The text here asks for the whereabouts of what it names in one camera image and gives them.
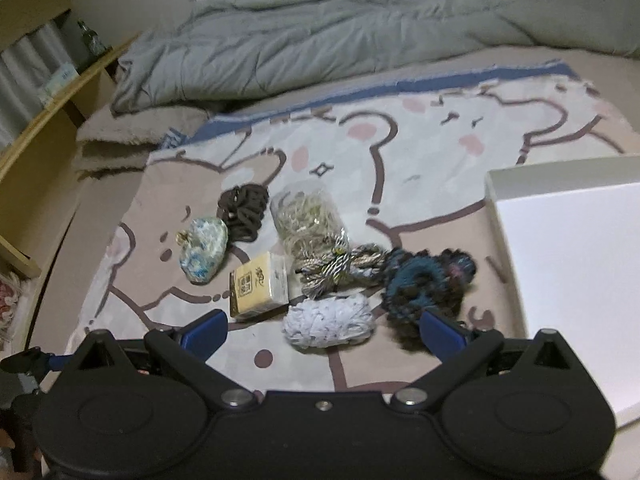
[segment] silver screw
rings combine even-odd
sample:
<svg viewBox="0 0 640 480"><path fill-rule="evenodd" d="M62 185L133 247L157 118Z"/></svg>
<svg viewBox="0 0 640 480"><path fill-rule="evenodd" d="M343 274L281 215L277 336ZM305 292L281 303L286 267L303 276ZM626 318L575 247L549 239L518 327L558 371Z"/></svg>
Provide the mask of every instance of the silver screw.
<svg viewBox="0 0 640 480"><path fill-rule="evenodd" d="M405 406L415 406L427 400L428 397L427 392L420 388L403 388L396 392L396 399Z"/></svg>
<svg viewBox="0 0 640 480"><path fill-rule="evenodd" d="M328 400L318 400L318 402L316 402L316 408L321 412L328 412L332 407L332 403Z"/></svg>
<svg viewBox="0 0 640 480"><path fill-rule="evenodd" d="M236 388L235 390L227 390L221 395L221 398L222 402L224 402L227 406L237 408L238 406L249 404L252 400L254 400L254 394L248 392L247 390Z"/></svg>

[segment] yellow tissue package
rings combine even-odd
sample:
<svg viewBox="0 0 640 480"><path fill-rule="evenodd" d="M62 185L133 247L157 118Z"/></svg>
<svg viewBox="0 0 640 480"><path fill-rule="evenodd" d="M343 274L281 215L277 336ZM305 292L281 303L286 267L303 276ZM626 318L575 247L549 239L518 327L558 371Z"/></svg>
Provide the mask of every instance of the yellow tissue package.
<svg viewBox="0 0 640 480"><path fill-rule="evenodd" d="M236 321L289 303L284 256L264 253L229 274L231 316Z"/></svg>

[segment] white lace scrunchie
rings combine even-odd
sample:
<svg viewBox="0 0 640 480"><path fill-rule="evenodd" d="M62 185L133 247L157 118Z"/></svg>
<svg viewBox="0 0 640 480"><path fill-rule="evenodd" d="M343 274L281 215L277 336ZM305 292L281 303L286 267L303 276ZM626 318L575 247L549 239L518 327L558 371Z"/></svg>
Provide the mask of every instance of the white lace scrunchie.
<svg viewBox="0 0 640 480"><path fill-rule="evenodd" d="M369 299L362 294L348 298L305 300L289 307L282 331L295 346L327 348L368 339L376 326Z"/></svg>

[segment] brown hair tie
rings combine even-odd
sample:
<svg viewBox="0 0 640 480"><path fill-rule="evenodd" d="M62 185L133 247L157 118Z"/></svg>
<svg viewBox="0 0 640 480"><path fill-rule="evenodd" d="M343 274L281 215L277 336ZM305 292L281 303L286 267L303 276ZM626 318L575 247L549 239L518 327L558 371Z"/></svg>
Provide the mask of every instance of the brown hair tie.
<svg viewBox="0 0 640 480"><path fill-rule="evenodd" d="M244 184L225 191L218 200L218 217L229 228L229 241L255 242L269 202L260 184Z"/></svg>

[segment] star print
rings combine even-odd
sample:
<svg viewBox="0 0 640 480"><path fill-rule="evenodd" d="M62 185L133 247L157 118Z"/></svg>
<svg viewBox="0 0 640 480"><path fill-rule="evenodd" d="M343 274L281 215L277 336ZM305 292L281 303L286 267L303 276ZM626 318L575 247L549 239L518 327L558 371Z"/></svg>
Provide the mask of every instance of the star print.
<svg viewBox="0 0 640 480"><path fill-rule="evenodd" d="M330 164L325 164L323 162L317 168L314 168L311 171L309 171L309 174L317 175L318 178L322 178L326 173L329 173L329 171L334 169L335 169L335 166L331 166Z"/></svg>

